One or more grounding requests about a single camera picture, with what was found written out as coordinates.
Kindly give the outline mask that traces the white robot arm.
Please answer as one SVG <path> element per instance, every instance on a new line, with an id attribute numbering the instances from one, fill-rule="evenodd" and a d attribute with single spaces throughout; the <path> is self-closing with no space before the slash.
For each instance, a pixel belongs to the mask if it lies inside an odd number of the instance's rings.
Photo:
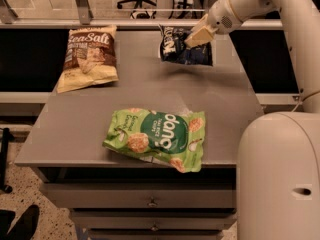
<path id="1" fill-rule="evenodd" d="M 280 14 L 303 109 L 244 131 L 237 158 L 238 240 L 320 240 L 320 12 L 312 0 L 218 0 L 193 27 L 193 47 L 269 11 Z"/>

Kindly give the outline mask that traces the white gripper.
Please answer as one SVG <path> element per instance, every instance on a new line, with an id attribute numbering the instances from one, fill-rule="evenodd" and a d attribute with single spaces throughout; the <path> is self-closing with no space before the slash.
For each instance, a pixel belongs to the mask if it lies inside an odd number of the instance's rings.
<path id="1" fill-rule="evenodd" d="M 211 42 L 216 30 L 217 34 L 227 34 L 240 26 L 241 20 L 234 13 L 231 0 L 218 0 L 209 9 L 208 15 L 205 14 L 193 27 L 184 42 L 193 48 Z"/>

